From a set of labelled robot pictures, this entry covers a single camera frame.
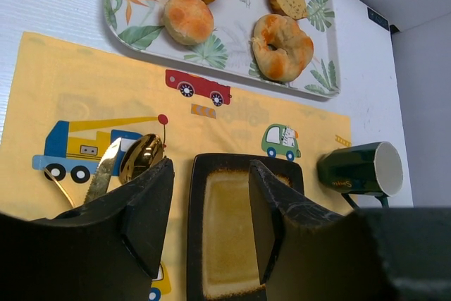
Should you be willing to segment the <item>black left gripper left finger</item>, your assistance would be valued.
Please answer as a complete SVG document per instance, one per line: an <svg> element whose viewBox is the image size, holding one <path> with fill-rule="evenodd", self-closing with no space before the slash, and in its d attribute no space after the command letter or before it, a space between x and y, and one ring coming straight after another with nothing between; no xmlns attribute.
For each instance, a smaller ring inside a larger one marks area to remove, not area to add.
<svg viewBox="0 0 451 301"><path fill-rule="evenodd" d="M174 183L170 159L54 219L1 215L2 300L147 300Z"/></svg>

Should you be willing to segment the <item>small round bun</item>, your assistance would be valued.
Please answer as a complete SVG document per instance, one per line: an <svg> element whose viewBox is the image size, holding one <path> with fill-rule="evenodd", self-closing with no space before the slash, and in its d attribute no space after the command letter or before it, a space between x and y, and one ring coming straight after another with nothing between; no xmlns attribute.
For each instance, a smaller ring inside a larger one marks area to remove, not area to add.
<svg viewBox="0 0 451 301"><path fill-rule="evenodd" d="M214 17L202 0L168 0L162 23L179 44L192 46L207 41L214 30Z"/></svg>

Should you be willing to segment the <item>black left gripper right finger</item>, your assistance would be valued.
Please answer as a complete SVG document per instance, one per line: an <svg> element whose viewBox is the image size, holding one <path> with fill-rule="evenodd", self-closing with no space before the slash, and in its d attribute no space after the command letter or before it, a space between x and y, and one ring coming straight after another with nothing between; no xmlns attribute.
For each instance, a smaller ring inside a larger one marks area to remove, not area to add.
<svg viewBox="0 0 451 301"><path fill-rule="evenodd" d="M449 300L450 210L342 216L249 166L260 281L269 300Z"/></svg>

